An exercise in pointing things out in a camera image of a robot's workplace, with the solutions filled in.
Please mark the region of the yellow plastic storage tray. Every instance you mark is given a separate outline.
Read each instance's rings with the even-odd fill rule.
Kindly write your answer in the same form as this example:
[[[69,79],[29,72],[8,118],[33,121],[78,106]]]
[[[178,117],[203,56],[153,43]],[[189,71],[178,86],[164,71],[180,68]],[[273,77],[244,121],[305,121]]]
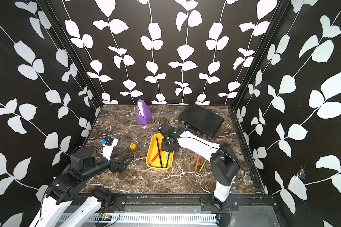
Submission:
[[[174,153],[164,151],[162,146],[163,136],[155,134],[150,142],[146,156],[146,164],[153,170],[167,171],[173,164]]]

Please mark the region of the red hex key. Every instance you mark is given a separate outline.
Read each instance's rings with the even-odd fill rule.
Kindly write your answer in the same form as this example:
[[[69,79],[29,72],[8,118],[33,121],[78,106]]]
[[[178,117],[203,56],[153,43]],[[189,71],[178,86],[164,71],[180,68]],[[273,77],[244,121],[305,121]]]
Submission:
[[[153,162],[159,162],[161,161],[162,158],[159,157],[160,153],[156,153],[153,158],[151,158],[151,161],[149,162],[149,166],[153,166]]]

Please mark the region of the dark long hex key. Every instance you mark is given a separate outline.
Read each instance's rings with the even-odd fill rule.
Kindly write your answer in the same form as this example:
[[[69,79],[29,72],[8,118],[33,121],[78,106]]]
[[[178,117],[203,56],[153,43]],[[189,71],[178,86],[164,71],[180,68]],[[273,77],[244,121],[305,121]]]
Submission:
[[[161,150],[160,150],[160,145],[159,145],[158,138],[156,138],[156,143],[157,143],[157,149],[158,149],[158,158],[159,158],[159,161],[160,161],[160,168],[163,168],[162,156],[161,156]]]

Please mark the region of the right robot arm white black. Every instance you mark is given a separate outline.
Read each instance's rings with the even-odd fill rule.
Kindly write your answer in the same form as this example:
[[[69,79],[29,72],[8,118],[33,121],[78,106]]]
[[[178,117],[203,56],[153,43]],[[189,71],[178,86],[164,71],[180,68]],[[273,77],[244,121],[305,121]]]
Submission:
[[[174,152],[177,148],[189,149],[205,158],[211,165],[211,170],[216,179],[214,199],[219,203],[224,203],[232,189],[232,184],[236,180],[242,166],[233,151],[227,144],[217,144],[197,137],[192,132],[178,128],[160,126],[158,128],[164,137],[164,150]]]

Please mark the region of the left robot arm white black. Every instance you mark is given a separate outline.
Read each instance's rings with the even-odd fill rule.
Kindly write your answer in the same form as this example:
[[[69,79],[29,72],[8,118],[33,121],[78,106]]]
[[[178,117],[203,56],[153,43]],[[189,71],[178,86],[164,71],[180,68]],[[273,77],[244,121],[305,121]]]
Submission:
[[[70,164],[56,177],[43,195],[41,208],[30,224],[32,227],[54,227],[78,193],[93,177],[109,170],[123,173],[133,156],[119,160],[95,152],[95,149],[81,147],[70,156]],[[111,191],[103,186],[95,188],[85,202],[63,223],[63,227],[80,227],[101,208],[109,208],[113,203]]]

